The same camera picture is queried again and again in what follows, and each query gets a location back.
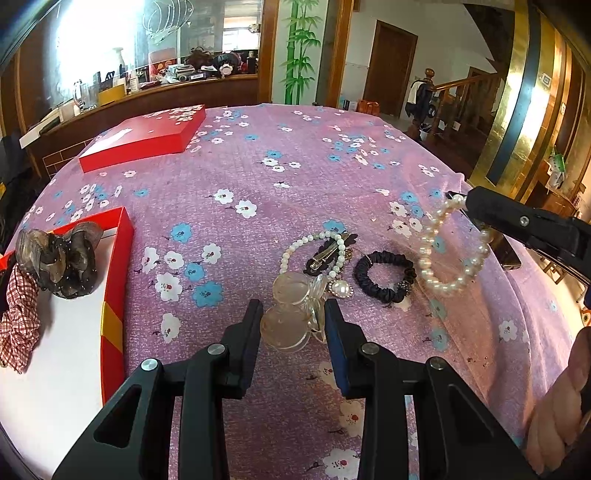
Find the black fabric scrunchie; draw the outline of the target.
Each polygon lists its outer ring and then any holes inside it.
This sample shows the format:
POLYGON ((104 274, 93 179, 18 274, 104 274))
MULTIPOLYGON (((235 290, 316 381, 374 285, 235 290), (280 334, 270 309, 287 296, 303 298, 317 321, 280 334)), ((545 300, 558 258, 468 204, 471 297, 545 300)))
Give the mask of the black fabric scrunchie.
POLYGON ((384 250, 363 255, 353 269, 353 278, 363 294, 391 305, 407 299, 417 273, 405 255, 384 250))

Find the clear acrylic flower hair claw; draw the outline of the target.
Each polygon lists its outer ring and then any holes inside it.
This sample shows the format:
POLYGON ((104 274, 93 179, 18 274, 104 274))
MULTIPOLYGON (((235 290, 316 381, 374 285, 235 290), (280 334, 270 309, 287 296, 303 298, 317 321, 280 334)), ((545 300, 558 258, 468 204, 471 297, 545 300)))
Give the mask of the clear acrylic flower hair claw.
POLYGON ((260 336, 278 352, 295 353, 311 338, 325 344, 325 275, 281 273, 273 282, 274 305, 260 321, 260 336))

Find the black hair clip pearl pendant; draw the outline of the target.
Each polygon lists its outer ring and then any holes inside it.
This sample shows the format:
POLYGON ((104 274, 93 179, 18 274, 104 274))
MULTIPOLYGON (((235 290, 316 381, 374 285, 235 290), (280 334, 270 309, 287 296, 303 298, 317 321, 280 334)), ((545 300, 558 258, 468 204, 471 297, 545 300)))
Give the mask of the black hair clip pearl pendant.
POLYGON ((342 275, 344 275, 346 264, 353 258, 353 245, 356 243, 358 235, 348 232, 324 231, 312 235, 312 238, 322 241, 322 246, 305 263, 304 274, 324 275, 328 280, 327 291, 329 294, 339 299, 351 298, 353 287, 342 278, 342 275))

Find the red tray box white inside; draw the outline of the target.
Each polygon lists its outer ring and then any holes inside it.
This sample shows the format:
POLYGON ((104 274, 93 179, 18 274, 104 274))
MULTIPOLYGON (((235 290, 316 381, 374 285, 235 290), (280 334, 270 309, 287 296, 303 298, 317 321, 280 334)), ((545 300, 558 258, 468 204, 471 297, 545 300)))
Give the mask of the red tray box white inside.
POLYGON ((125 284, 133 227, 123 207, 90 216, 103 230, 98 280, 75 300, 39 296, 40 340, 28 369, 1 371, 1 432, 33 479, 49 479, 124 380, 125 284))

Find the red plaid scrunchie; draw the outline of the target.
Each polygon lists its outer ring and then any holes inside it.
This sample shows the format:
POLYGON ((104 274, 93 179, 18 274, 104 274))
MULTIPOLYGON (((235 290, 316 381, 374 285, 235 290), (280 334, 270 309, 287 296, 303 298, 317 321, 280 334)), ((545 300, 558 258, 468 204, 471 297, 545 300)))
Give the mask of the red plaid scrunchie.
POLYGON ((1 366, 24 374, 40 339, 39 288, 31 275, 14 266, 1 317, 1 366))

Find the wooden stair railing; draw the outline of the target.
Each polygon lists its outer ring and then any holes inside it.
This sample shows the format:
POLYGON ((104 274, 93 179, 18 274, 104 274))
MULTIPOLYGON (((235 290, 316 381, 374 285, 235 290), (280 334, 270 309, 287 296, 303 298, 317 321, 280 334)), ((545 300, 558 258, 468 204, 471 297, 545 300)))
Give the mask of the wooden stair railing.
POLYGON ((496 115, 501 80, 499 73, 470 68, 467 78, 436 85, 420 139, 451 141, 472 133, 485 138, 496 115))

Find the brown wooden door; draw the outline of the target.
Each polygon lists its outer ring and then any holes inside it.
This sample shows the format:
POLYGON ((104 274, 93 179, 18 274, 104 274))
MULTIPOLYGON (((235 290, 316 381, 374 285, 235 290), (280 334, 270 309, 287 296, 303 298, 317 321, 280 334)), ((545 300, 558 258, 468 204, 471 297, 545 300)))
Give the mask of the brown wooden door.
POLYGON ((417 43, 417 35, 377 21, 363 100, 379 104, 382 113, 400 116, 417 43))

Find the purple floral tablecloth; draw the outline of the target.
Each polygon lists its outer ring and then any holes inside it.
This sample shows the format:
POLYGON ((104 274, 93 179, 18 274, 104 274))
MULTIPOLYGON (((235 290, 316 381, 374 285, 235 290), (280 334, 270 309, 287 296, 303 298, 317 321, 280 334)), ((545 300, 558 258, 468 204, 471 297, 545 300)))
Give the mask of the purple floral tablecloth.
MULTIPOLYGON (((211 109, 186 150, 85 173, 65 165, 17 213, 50 230, 123 207, 134 228, 126 284, 125 360, 182 360, 221 337, 271 286, 291 243, 353 232, 356 253, 419 257, 421 237, 464 177, 372 116, 323 107, 211 109)), ((401 305, 362 292, 346 320, 401 358, 445 358, 523 445, 536 403, 565 368, 580 327, 528 250, 505 270, 489 258, 460 294, 414 288, 401 305)), ((235 479, 353 479, 359 400, 342 398, 325 345, 261 348, 252 387, 224 405, 235 479)))

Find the red box lid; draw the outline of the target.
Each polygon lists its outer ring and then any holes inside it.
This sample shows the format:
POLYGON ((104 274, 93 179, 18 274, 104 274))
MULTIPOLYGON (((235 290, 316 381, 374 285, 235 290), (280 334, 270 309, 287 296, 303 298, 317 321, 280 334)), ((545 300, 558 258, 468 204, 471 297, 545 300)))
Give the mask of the red box lid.
POLYGON ((129 118, 111 128, 78 156, 84 173, 185 150, 204 121, 202 104, 129 118))

